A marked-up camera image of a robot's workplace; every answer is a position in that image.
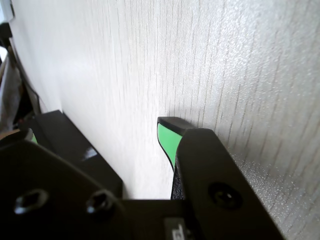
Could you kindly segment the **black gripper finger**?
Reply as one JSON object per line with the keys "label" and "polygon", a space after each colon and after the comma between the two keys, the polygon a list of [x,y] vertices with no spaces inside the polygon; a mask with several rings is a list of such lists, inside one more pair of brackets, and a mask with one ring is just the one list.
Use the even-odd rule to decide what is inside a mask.
{"label": "black gripper finger", "polygon": [[157,139],[173,169],[171,198],[185,201],[196,239],[283,238],[213,130],[160,116]]}
{"label": "black gripper finger", "polygon": [[124,209],[99,182],[29,139],[0,141],[0,236],[10,240],[129,240]]}

